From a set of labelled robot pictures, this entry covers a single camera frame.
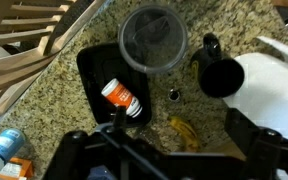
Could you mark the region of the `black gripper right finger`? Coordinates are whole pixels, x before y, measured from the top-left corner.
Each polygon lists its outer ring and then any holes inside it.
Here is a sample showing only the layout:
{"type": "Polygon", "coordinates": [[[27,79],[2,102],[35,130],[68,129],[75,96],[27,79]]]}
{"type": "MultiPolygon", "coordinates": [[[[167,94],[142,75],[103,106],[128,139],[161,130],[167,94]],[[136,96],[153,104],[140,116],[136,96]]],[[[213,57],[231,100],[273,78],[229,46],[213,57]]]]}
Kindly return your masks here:
{"type": "Polygon", "coordinates": [[[250,140],[259,134],[259,128],[236,108],[228,109],[224,129],[233,140],[250,140]]]}

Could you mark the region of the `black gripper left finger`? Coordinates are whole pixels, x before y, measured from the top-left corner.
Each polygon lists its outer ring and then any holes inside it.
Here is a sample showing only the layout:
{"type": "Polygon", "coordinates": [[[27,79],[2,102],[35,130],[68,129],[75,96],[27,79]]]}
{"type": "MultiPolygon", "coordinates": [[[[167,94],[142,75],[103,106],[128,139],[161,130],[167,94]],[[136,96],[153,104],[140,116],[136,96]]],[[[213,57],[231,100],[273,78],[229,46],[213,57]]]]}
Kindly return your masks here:
{"type": "Polygon", "coordinates": [[[126,126],[126,120],[126,107],[118,106],[113,120],[113,127],[117,129],[123,129],[126,126]]]}

